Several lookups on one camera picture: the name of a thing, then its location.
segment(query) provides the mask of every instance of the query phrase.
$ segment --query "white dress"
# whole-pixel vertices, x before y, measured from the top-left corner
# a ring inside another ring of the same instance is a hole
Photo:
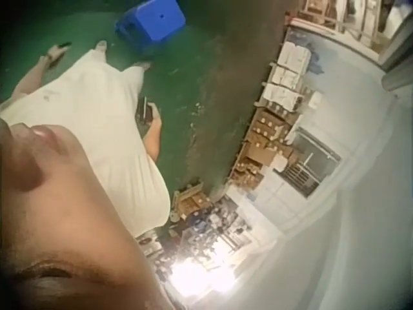
[[[170,198],[139,135],[135,111],[144,70],[123,72],[91,50],[55,81],[3,103],[9,124],[61,125],[81,142],[119,217],[133,236],[165,224]]]

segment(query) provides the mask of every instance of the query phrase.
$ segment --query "phone in hand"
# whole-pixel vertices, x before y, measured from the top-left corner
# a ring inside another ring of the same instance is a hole
[[[154,120],[152,107],[148,105],[147,97],[139,97],[137,100],[136,120],[141,125],[146,125]]]

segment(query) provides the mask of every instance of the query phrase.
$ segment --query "eye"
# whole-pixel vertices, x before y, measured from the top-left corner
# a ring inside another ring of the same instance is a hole
[[[40,278],[71,278],[72,275],[65,270],[59,268],[49,268],[40,274]]]

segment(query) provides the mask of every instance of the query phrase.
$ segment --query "foot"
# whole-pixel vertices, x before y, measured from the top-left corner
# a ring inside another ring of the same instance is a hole
[[[108,43],[106,41],[100,41],[95,47],[95,50],[99,52],[106,53],[106,49],[108,48]]]
[[[134,63],[132,65],[133,67],[141,67],[143,68],[144,71],[148,70],[150,68],[150,62],[148,61],[140,61],[138,63]]]

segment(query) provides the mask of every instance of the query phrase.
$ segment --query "blue stool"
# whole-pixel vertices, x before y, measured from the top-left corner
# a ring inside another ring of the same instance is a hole
[[[149,0],[131,8],[116,23],[116,32],[136,48],[149,43],[160,43],[185,26],[185,16],[176,0]],[[132,32],[142,36],[133,36]]]

